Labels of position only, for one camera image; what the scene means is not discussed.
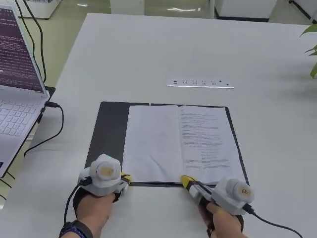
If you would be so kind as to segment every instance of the black cable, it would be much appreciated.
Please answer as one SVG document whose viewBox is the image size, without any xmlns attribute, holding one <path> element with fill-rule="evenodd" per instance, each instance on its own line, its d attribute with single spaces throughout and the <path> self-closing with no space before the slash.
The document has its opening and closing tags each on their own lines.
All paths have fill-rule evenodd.
<svg viewBox="0 0 317 238">
<path fill-rule="evenodd" d="M 66 202 L 66 207 L 65 207 L 65 212 L 64 212 L 64 225 L 67 222 L 67 211 L 68 211 L 68 207 L 69 207 L 69 203 L 70 203 L 70 199 L 72 198 L 72 196 L 74 195 L 74 193 L 76 192 L 76 190 L 81 186 L 81 184 L 77 184 L 74 189 L 72 190 L 71 194 L 68 197 L 68 200 Z"/>
<path fill-rule="evenodd" d="M 6 198 L 5 198 L 5 197 L 3 197 L 1 194 L 0 194 L 0 197 L 2 197 L 2 198 L 6 201 Z"/>
<path fill-rule="evenodd" d="M 4 184 L 6 184 L 8 187 L 12 188 L 10 184 L 8 184 L 6 181 L 0 179 L 1 182 L 3 182 Z"/>
<path fill-rule="evenodd" d="M 69 203 L 70 200 L 72 198 L 72 196 L 74 195 L 74 193 L 76 192 L 76 190 L 80 187 L 80 186 L 87 186 L 90 185 L 93 182 L 92 178 L 90 176 L 80 180 L 80 182 L 74 187 L 74 189 L 72 190 L 71 194 L 69 195 L 67 202 L 66 202 L 66 207 L 65 207 L 65 212 L 64 212 L 64 225 L 67 222 L 67 211 L 68 211 L 68 207 L 69 207 Z"/>
<path fill-rule="evenodd" d="M 46 81 L 46 67 L 45 67 L 45 61 L 44 61 L 44 52 L 43 52 L 43 31 L 42 31 L 42 28 L 41 26 L 39 25 L 37 19 L 35 18 L 35 16 L 33 15 L 33 12 L 31 11 L 29 5 L 26 3 L 26 0 L 23 0 L 24 2 L 24 5 L 26 6 L 26 8 L 28 9 L 31 17 L 33 18 L 35 24 L 38 26 L 39 30 L 40 30 L 40 37 L 41 37 L 41 59 L 42 59 L 42 65 L 43 65 L 43 72 L 44 72 L 44 79 L 43 79 L 43 82 L 45 83 Z"/>
<path fill-rule="evenodd" d="M 34 59 L 36 68 L 38 68 L 38 71 L 39 71 L 39 73 L 40 73 L 40 76 L 42 77 L 40 68 L 39 68 L 38 63 L 36 62 L 36 59 L 35 59 L 35 43 L 34 43 L 33 37 L 32 37 L 32 35 L 31 35 L 31 32 L 29 31 L 28 26 L 27 26 L 26 23 L 25 23 L 25 20 L 24 20 L 23 14 L 22 14 L 22 10 L 21 10 L 21 8 L 20 8 L 20 5 L 19 5 L 18 1 L 17 1 L 17 0 L 14 0 L 14 1 L 15 1 L 16 6 L 17 6 L 18 9 L 19 9 L 19 12 L 20 12 L 20 16 L 21 16 L 23 25 L 24 25 L 26 31 L 28 32 L 29 37 L 31 38 L 31 41 L 32 41 L 32 55 L 33 55 L 33 59 Z"/>
<path fill-rule="evenodd" d="M 45 103 L 45 106 L 46 106 L 46 107 L 50 107 L 50 108 L 59 108 L 59 109 L 60 109 L 60 111 L 61 111 L 61 120 L 62 120 L 62 121 L 61 121 L 60 130 L 59 130 L 59 132 L 58 132 L 56 135 L 54 135 L 54 136 L 52 136 L 52 137 L 50 137 L 50 138 L 48 138 L 48 139 L 46 139 L 46 140 L 40 142 L 39 144 L 37 144 L 37 145 L 35 145 L 35 146 L 32 146 L 31 148 L 27 149 L 27 150 L 24 152 L 24 156 L 25 156 L 26 153 L 29 152 L 30 150 L 32 150 L 32 149 L 34 149 L 34 148 L 36 148 L 36 147 L 38 147 L 38 146 L 44 144 L 45 142 L 48 142 L 49 140 L 52 140 L 52 139 L 54 139 L 55 137 L 57 137 L 57 136 L 61 133 L 61 131 L 63 130 L 63 128 L 64 128 L 64 110 L 63 110 L 63 108 L 61 108 L 61 106 L 58 105 L 57 103 L 53 103 L 53 102 L 46 102 L 46 103 Z"/>
<path fill-rule="evenodd" d="M 11 178 L 13 178 L 15 180 L 15 177 L 12 174 L 10 174 L 9 172 L 7 172 L 7 174 L 10 175 Z"/>
<path fill-rule="evenodd" d="M 258 218 L 259 220 L 269 224 L 269 225 L 272 225 L 272 226 L 275 226 L 275 227 L 280 227 L 280 228 L 283 228 L 283 229 L 286 229 L 286 230 L 289 230 L 291 232 L 294 232 L 296 235 L 298 235 L 300 238 L 303 238 L 303 236 L 296 230 L 292 229 L 292 228 L 289 228 L 289 227 L 286 227 L 286 226 L 282 226 L 282 225 L 279 225 L 279 224 L 275 224 L 273 222 L 269 222 L 265 219 L 263 219 L 262 217 L 258 216 L 257 214 L 253 214 L 253 216 L 255 216 L 256 218 Z"/>
<path fill-rule="evenodd" d="M 244 205 L 243 209 L 244 209 L 247 213 L 249 213 L 249 214 L 255 216 L 256 218 L 258 218 L 260 221 L 263 221 L 263 222 L 265 222 L 265 223 L 267 223 L 267 224 L 269 224 L 269 225 L 272 225 L 272 226 L 274 226 L 274 227 L 279 227 L 279 228 L 283 228 L 283 229 L 286 229 L 286 230 L 288 230 L 288 231 L 294 232 L 294 233 L 295 233 L 296 235 L 298 235 L 300 238 L 303 238 L 303 236 L 302 236 L 298 231 L 296 231 L 296 230 L 294 230 L 294 229 L 292 229 L 292 228 L 289 228 L 289 227 L 286 227 L 286 226 L 282 226 L 282 225 L 279 225 L 279 224 L 276 224 L 276 223 L 273 223 L 273 222 L 269 222 L 269 221 L 263 219 L 262 217 L 258 216 L 258 215 L 255 213 L 253 207 L 252 207 L 250 204 Z"/>
</svg>

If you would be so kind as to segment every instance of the black folder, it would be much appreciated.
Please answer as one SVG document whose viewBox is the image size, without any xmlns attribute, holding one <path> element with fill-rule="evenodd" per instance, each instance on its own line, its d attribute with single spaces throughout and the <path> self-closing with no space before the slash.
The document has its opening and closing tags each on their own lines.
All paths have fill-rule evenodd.
<svg viewBox="0 0 317 238">
<path fill-rule="evenodd" d="M 147 103 L 125 103 L 125 102 L 101 102 L 93 137 L 90 143 L 85 168 L 98 158 L 100 154 L 109 155 L 122 164 L 125 134 L 127 130 L 129 108 L 134 105 L 149 105 Z M 237 145 L 239 159 L 246 183 L 249 184 L 247 173 L 243 164 L 237 136 L 234 132 L 228 107 L 204 106 L 208 108 L 225 108 L 234 140 Z M 158 187 L 182 187 L 181 183 L 174 182 L 131 182 L 131 186 L 158 186 Z"/>
</svg>

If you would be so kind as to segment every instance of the white table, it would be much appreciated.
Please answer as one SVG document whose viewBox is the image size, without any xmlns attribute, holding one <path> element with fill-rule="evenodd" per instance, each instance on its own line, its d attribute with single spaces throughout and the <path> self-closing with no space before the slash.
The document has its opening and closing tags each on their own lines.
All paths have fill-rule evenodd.
<svg viewBox="0 0 317 238">
<path fill-rule="evenodd" d="M 228 106 L 256 212 L 316 235 L 317 81 L 305 26 L 210 19 L 88 14 L 53 101 L 62 134 L 30 152 L 0 212 L 1 237 L 56 238 L 66 199 L 84 167 L 101 101 Z M 230 81 L 235 89 L 170 88 L 170 77 Z M 55 134 L 47 109 L 34 143 Z M 74 219 L 72 209 L 69 220 Z M 245 216 L 250 237 L 296 235 Z M 207 237 L 181 188 L 131 187 L 102 237 Z"/>
</svg>

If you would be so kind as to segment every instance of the white paper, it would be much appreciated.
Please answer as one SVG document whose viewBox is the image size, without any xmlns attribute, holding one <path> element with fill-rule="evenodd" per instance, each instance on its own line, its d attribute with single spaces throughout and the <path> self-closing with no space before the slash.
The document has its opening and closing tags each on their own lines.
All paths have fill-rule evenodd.
<svg viewBox="0 0 317 238">
<path fill-rule="evenodd" d="M 131 106 L 122 170 L 133 182 L 180 182 L 177 106 Z"/>
<path fill-rule="evenodd" d="M 179 121 L 184 174 L 208 184 L 245 181 L 225 108 L 182 106 Z"/>
</svg>

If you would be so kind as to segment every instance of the electrical outlet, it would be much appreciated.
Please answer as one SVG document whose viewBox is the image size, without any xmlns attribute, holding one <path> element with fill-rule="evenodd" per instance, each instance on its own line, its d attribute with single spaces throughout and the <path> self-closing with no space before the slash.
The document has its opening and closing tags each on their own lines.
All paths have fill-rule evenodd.
<svg viewBox="0 0 317 238">
<path fill-rule="evenodd" d="M 195 87 L 195 88 L 233 88 L 233 86 L 223 80 L 210 79 L 169 79 L 168 87 Z"/>
</svg>

